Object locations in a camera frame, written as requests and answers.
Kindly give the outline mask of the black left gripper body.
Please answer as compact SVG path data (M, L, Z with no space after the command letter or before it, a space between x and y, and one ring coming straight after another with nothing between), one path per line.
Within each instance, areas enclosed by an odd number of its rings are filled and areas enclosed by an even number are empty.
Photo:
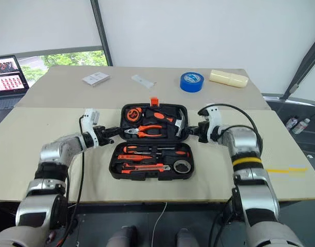
M105 146L114 143L114 140L111 137L106 137L106 129L107 128L105 126L93 127L94 133L98 139L99 146Z

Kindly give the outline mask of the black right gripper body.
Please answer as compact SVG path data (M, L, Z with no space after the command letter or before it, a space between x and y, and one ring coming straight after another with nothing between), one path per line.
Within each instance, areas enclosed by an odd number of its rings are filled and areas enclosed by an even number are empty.
M198 141L200 143L208 143L210 140L211 131L209 131L210 122L202 121L198 123Z

